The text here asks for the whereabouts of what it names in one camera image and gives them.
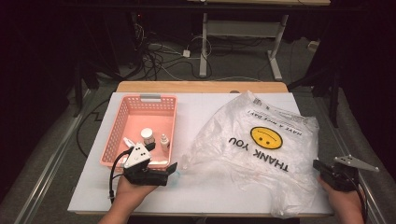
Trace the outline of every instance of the wrist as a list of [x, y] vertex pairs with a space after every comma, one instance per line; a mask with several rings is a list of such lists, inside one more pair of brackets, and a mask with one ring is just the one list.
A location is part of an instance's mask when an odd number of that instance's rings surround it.
[[347, 210], [335, 213], [340, 224], [362, 224], [364, 223], [360, 210]]
[[114, 203], [106, 215], [99, 222], [100, 224], [124, 224], [127, 223], [129, 216], [134, 211], [134, 208], [128, 208], [121, 203]]

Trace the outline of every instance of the black cable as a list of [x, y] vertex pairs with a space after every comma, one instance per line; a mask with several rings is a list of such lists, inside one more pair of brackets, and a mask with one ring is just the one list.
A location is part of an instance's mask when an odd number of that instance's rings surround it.
[[88, 155], [84, 152], [84, 150], [83, 150], [82, 147], [81, 147], [81, 144], [79, 143], [79, 131], [80, 131], [80, 129], [81, 129], [81, 126], [84, 124], [84, 122], [87, 120], [87, 118], [88, 118], [91, 114], [93, 114], [93, 112], [94, 112], [97, 108], [99, 108], [99, 106], [103, 105], [104, 103], [108, 102], [109, 100], [110, 100], [110, 99], [108, 98], [108, 99], [104, 100], [102, 103], [100, 103], [99, 105], [97, 105], [96, 108], [94, 108], [94, 109], [91, 111], [91, 113], [89, 113], [89, 114], [82, 120], [82, 122], [81, 122], [81, 123], [78, 125], [78, 127], [77, 127], [76, 141], [77, 141], [78, 150], [82, 153], [82, 155], [83, 155], [85, 158], [88, 158]]
[[157, 53], [157, 52], [151, 52], [151, 53], [155, 56], [154, 58], [155, 58], [156, 66], [159, 69], [161, 69], [161, 66], [163, 64], [163, 56], [161, 54]]
[[150, 46], [151, 44], [152, 45], [160, 45], [157, 49], [149, 49], [148, 48], [148, 50], [150, 50], [150, 51], [152, 51], [154, 54], [157, 54], [156, 52], [160, 52], [160, 53], [163, 53], [163, 54], [173, 54], [173, 55], [180, 55], [180, 53], [178, 53], [178, 52], [176, 52], [174, 49], [173, 49], [173, 52], [169, 52], [169, 51], [162, 51], [162, 49], [171, 49], [171, 48], [168, 48], [168, 47], [166, 47], [166, 46], [164, 46], [163, 45], [163, 43], [161, 42], [161, 41], [158, 41], [159, 43], [155, 43], [155, 42], [150, 42], [148, 45]]
[[172, 62], [175, 62], [175, 61], [181, 60], [181, 59], [186, 59], [186, 58], [185, 57], [178, 57], [178, 58], [175, 58], [175, 59], [172, 59], [170, 61], [163, 62], [163, 63], [172, 63]]
[[[151, 77], [156, 77], [157, 70], [155, 69], [156, 67], [156, 60], [154, 57], [151, 55], [151, 50], [149, 49], [149, 42], [147, 41], [147, 45], [145, 46], [145, 49], [143, 50], [142, 54], [142, 64], [143, 64], [143, 72], [144, 76], [139, 78], [139, 79], [145, 79], [148, 80]], [[154, 69], [154, 75], [150, 75], [149, 73]]]
[[[145, 77], [146, 77], [146, 79], [150, 79], [150, 78], [154, 77], [154, 81], [156, 81], [157, 80], [157, 75], [158, 75], [157, 68], [161, 69], [161, 65], [159, 63], [156, 63], [156, 59], [151, 55], [149, 50], [147, 50], [146, 56], [149, 57], [148, 61], [151, 63], [151, 67], [147, 71]], [[152, 70], [154, 70], [154, 74], [153, 75], [149, 75], [149, 72], [152, 71]]]
[[115, 179], [115, 178], [117, 178], [117, 177], [119, 177], [119, 176], [122, 176], [122, 175], [124, 175], [124, 174], [115, 175], [115, 176], [113, 176], [113, 179]]
[[358, 193], [359, 199], [361, 200], [361, 215], [363, 217], [363, 223], [366, 223], [367, 221], [367, 216], [368, 216], [368, 203], [367, 203], [367, 196], [365, 196], [363, 198], [362, 194], [361, 194], [361, 190], [359, 189], [359, 187], [355, 184], [355, 182], [345, 173], [342, 173], [342, 175], [344, 177], [346, 177], [346, 179], [349, 180], [350, 183], [352, 183], [353, 187], [355, 188], [356, 192]]
[[139, 64], [136, 65], [136, 68], [132, 72], [130, 72], [128, 75], [126, 75], [124, 78], [128, 79], [130, 77], [137, 75], [142, 70], [142, 68], [143, 68], [143, 62], [142, 62], [142, 60], [140, 60]]
[[123, 156], [130, 155], [133, 150], [134, 147], [131, 147], [128, 150], [121, 152], [121, 154], [113, 162], [113, 166], [111, 167], [111, 171], [110, 171], [110, 178], [108, 180], [108, 194], [111, 203], [114, 202], [113, 179], [115, 178], [115, 176], [113, 177], [113, 175], [114, 175], [114, 171], [116, 170], [117, 163]]
[[190, 67], [191, 67], [192, 76], [195, 77], [195, 74], [194, 74], [194, 67], [193, 67], [192, 63], [190, 63], [190, 62], [182, 61], [182, 62], [173, 63], [173, 64], [171, 64], [171, 65], [165, 67], [164, 69], [168, 69], [168, 68], [170, 68], [170, 67], [172, 67], [172, 66], [175, 66], [175, 65], [177, 65], [177, 64], [179, 64], [179, 63], [187, 63], [187, 64], [189, 64]]

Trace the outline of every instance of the small white bottle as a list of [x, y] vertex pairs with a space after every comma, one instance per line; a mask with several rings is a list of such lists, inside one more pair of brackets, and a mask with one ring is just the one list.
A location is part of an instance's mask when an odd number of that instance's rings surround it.
[[161, 136], [161, 148], [164, 152], [169, 152], [169, 139], [164, 133]]
[[152, 130], [150, 128], [145, 128], [140, 133], [142, 135], [145, 145], [155, 142], [154, 136], [152, 135]]

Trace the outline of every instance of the hand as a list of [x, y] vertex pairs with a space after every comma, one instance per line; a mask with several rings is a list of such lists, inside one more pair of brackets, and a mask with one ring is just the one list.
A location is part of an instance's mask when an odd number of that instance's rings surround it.
[[329, 203], [340, 224], [364, 223], [361, 215], [361, 200], [356, 191], [343, 192], [333, 189], [320, 176], [319, 184], [328, 192]]
[[100, 220], [99, 223], [126, 223], [129, 215], [139, 206], [143, 200], [158, 186], [137, 186], [121, 176], [117, 185], [117, 194], [110, 210]]

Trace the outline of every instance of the wire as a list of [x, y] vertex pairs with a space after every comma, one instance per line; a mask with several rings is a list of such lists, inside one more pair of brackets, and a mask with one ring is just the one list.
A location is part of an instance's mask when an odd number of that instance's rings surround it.
[[143, 27], [139, 24], [134, 24], [135, 26], [137, 26], [139, 28], [138, 34], [137, 34], [137, 39], [140, 39], [140, 43], [137, 46], [137, 48], [135, 48], [136, 50], [143, 44], [143, 39], [145, 38], [145, 29], [143, 29]]
[[166, 48], [166, 49], [171, 49], [172, 51], [160, 51], [161, 53], [173, 53], [173, 54], [178, 54], [178, 55], [182, 55], [180, 52], [178, 52], [177, 50], [175, 50], [175, 49], [172, 49], [172, 48], [170, 48], [170, 47], [167, 47], [167, 46], [165, 46], [165, 45], [163, 45], [163, 44], [149, 44], [148, 46], [151, 46], [151, 45], [153, 45], [153, 46], [161, 46], [159, 49], [156, 49], [156, 50], [154, 50], [154, 51], [159, 51], [160, 49], [162, 49], [162, 48]]
[[[367, 221], [367, 216], [368, 216], [368, 203], [367, 203], [367, 197], [363, 197], [363, 195], [361, 194], [361, 190], [359, 189], [359, 187], [355, 184], [355, 182], [352, 180], [352, 178], [350, 178], [347, 174], [342, 173], [342, 175], [344, 177], [346, 177], [346, 179], [349, 180], [350, 183], [352, 183], [353, 187], [355, 188], [356, 192], [358, 193], [359, 199], [361, 200], [361, 215], [363, 217], [363, 223], [366, 223]], [[364, 192], [364, 195], [366, 195], [366, 190], [364, 189], [364, 187], [361, 185], [361, 189]]]
[[[166, 68], [172, 67], [173, 65], [176, 65], [176, 64], [177, 64], [177, 63], [172, 64], [172, 65], [170, 65], [170, 66], [168, 66], [168, 67], [166, 67]], [[173, 76], [173, 75], [172, 75], [166, 68], [164, 68], [161, 64], [158, 64], [158, 66], [160, 66], [161, 69], [162, 69], [163, 71], [165, 71], [170, 77], [174, 78], [175, 80], [186, 81], [186, 80], [184, 80], [184, 79], [181, 79], [181, 78], [178, 78], [178, 77]]]
[[115, 176], [113, 176], [113, 179], [115, 179], [115, 178], [117, 178], [117, 177], [119, 177], [119, 176], [122, 176], [122, 175], [124, 175], [124, 174], [115, 175]]
[[99, 108], [99, 106], [103, 105], [104, 103], [108, 102], [110, 99], [106, 99], [104, 100], [102, 103], [100, 103], [99, 105], [96, 106], [96, 108], [93, 109], [93, 111], [91, 111], [91, 113], [89, 113], [83, 120], [82, 122], [78, 125], [77, 128], [77, 132], [76, 132], [76, 141], [77, 141], [77, 146], [78, 146], [78, 150], [81, 152], [81, 154], [85, 157], [88, 158], [88, 155], [84, 152], [84, 150], [81, 147], [81, 144], [79, 143], [79, 131], [81, 130], [81, 126], [84, 124], [84, 122], [87, 120], [87, 118], [91, 115], [91, 114], [95, 114], [94, 111]]
[[207, 56], [209, 56], [210, 55], [210, 53], [212, 52], [212, 45], [210, 44], [210, 42], [209, 42], [209, 40], [207, 39], [207, 38], [203, 38], [202, 36], [196, 36], [196, 37], [194, 37], [192, 40], [191, 40], [191, 43], [192, 43], [192, 41], [194, 41], [194, 40], [196, 40], [196, 39], [199, 39], [199, 38], [201, 38], [201, 39], [203, 39], [204, 41], [206, 41], [206, 43], [209, 45], [209, 52], [206, 54], [206, 57]]
[[111, 203], [114, 202], [113, 179], [115, 177], [117, 177], [117, 175], [116, 176], [113, 176], [113, 175], [116, 170], [117, 163], [123, 156], [130, 155], [133, 150], [134, 150], [134, 147], [131, 147], [128, 150], [121, 152], [121, 154], [113, 162], [113, 166], [111, 167], [111, 172], [110, 172], [110, 178], [108, 180], [108, 194], [109, 194], [109, 199], [110, 199]]

